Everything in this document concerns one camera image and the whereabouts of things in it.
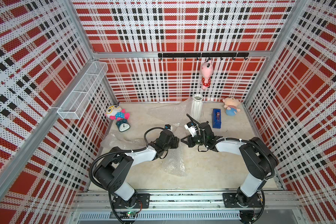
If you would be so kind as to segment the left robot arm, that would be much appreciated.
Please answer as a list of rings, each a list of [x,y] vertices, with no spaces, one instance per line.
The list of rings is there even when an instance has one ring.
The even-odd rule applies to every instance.
[[[110,152],[97,157],[89,168],[90,181],[125,202],[135,201],[137,191],[126,182],[130,169],[143,162],[163,159],[163,154],[178,148],[180,142],[170,125],[147,130],[143,139],[146,145],[140,149],[113,147]]]

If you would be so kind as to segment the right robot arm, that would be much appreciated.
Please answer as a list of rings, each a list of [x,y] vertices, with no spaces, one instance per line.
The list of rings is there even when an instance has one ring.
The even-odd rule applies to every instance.
[[[237,189],[232,205],[243,208],[249,207],[254,200],[258,200],[258,193],[268,180],[275,177],[275,168],[279,164],[277,157],[268,149],[258,137],[243,140],[215,135],[209,122],[200,123],[190,115],[185,128],[190,134],[181,142],[188,147],[205,146],[207,151],[231,153],[243,158],[248,170],[244,182]]]

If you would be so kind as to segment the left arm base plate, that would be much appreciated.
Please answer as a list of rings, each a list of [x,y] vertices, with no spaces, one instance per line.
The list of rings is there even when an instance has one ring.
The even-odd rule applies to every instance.
[[[113,207],[115,209],[147,209],[149,208],[150,196],[148,193],[135,193],[128,201],[121,197],[114,197]]]

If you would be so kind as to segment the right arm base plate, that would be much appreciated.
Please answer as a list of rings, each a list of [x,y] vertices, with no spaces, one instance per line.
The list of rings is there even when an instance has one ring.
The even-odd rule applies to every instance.
[[[258,193],[247,197],[243,193],[223,193],[226,208],[262,208],[263,203]]]

